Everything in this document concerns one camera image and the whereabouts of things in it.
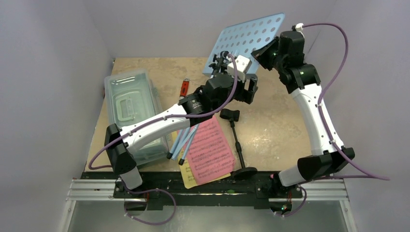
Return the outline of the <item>blue perforated music stand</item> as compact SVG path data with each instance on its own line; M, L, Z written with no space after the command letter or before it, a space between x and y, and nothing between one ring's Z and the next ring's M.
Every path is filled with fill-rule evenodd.
M249 58L252 65L246 74L246 79L256 76L259 63L251 52L260 49L272 41L285 18L285 13L273 14L247 22L232 25L223 29L207 59L203 75L211 78L217 73L226 73L228 59L226 53L237 58L239 55Z

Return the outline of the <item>red handled adjustable wrench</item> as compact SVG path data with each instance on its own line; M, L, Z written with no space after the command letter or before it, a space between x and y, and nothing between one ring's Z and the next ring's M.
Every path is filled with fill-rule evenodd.
M183 99L187 96L188 89L189 89L189 83L190 83L190 80L188 78L185 78L183 80L181 89L180 89L179 99Z

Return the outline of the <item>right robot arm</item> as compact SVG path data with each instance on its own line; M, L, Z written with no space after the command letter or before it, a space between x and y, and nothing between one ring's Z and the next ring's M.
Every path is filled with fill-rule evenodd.
M346 148L329 119L324 102L318 102L322 92L316 68L304 61L305 38L298 31L285 31L264 47L253 51L252 56L267 69L279 73L281 83L297 103L308 132L311 155L299 158L291 168L273 174L271 190L279 197L292 186L341 171L349 159L355 157L353 148Z

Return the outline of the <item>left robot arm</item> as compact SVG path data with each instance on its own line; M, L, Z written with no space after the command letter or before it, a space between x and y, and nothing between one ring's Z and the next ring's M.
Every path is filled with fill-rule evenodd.
M164 112L128 127L111 124L106 129L104 149L113 172L133 198L144 193L144 184L132 153L174 131L187 129L206 120L232 100L251 104L258 89L256 76L241 80L218 73Z

